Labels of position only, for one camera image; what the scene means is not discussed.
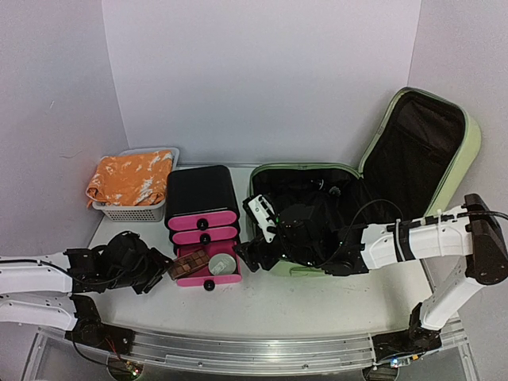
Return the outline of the orange snack bag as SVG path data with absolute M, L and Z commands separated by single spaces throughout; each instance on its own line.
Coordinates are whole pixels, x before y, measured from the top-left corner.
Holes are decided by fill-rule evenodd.
M 152 206 L 166 197 L 167 177 L 175 163 L 170 149 L 106 156 L 86 188 L 91 202 L 108 206 Z

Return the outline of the white round jar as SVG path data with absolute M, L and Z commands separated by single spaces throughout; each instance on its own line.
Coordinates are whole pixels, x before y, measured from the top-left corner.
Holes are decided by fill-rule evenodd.
M 210 258 L 208 268 L 214 276 L 231 275 L 237 269 L 237 262 L 230 254 L 218 253 Z

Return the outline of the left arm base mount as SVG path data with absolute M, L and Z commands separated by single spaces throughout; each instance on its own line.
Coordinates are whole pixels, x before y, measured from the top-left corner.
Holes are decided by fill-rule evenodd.
M 135 332 L 98 321 L 81 321 L 73 330 L 66 331 L 64 337 L 68 341 L 90 348 L 128 355 L 133 346 Z

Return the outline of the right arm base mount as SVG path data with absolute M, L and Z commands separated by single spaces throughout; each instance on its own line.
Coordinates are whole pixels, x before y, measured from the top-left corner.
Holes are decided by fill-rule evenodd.
M 442 346 L 441 331 L 424 328 L 419 318 L 411 320 L 407 329 L 374 335 L 372 342 L 377 364 L 421 355 Z

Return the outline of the green hard-shell suitcase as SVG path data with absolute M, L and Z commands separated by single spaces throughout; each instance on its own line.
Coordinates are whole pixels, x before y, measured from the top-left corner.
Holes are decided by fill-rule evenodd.
M 360 207 L 365 224 L 413 220 L 448 206 L 481 145 L 478 124 L 459 106 L 405 87 L 391 100 L 358 167 L 339 163 L 265 164 L 250 175 L 249 195 L 264 195 L 277 211 L 320 205 L 332 230 L 349 225 Z M 341 196 L 316 190 L 311 179 L 338 186 Z M 288 275 L 324 273 L 294 267 Z

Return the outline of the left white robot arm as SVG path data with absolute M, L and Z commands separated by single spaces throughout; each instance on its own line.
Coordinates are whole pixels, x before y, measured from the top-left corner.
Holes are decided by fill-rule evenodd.
M 120 288 L 147 294 L 172 264 L 156 248 L 143 245 L 99 245 L 2 260 L 1 321 L 74 331 L 98 347 L 106 340 L 106 328 L 87 294 Z

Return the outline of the black pink drawer organizer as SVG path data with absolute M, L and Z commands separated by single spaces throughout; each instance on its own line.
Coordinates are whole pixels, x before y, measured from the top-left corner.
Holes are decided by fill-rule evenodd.
M 198 250 L 209 257 L 227 253 L 237 262 L 231 275 L 214 276 L 204 267 L 176 280 L 180 287 L 203 287 L 242 280 L 239 258 L 233 246 L 240 243 L 240 211 L 230 170 L 224 165 L 177 170 L 167 177 L 164 225 L 176 259 Z

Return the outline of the white perforated plastic basket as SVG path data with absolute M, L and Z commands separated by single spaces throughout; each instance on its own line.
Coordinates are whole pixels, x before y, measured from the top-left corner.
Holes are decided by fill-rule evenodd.
M 164 149 L 170 149 L 175 153 L 175 163 L 173 164 L 172 170 L 176 168 L 176 164 L 179 161 L 179 149 L 174 147 L 158 147 L 158 148 L 135 148 L 124 151 L 117 156 L 126 156 L 137 153 L 154 152 Z M 165 199 L 152 206 L 108 206 L 101 202 L 91 202 L 89 199 L 89 206 L 95 210 L 103 212 L 106 217 L 112 221 L 160 221 L 164 215 L 164 204 Z

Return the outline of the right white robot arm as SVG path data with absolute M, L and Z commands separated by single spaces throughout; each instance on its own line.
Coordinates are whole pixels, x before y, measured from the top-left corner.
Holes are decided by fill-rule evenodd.
M 447 320 L 474 294 L 507 278 L 507 247 L 500 221 L 503 212 L 489 210 L 477 194 L 464 204 L 434 215 L 386 224 L 365 224 L 360 207 L 349 225 L 332 230 L 315 206 L 295 204 L 277 211 L 263 196 L 244 201 L 244 209 L 259 233 L 234 246 L 251 271 L 268 271 L 279 261 L 316 268 L 328 275 L 365 274 L 392 264 L 437 257 L 459 260 L 448 278 L 415 309 L 416 321 L 401 333 L 399 344 L 416 352 L 431 331 Z

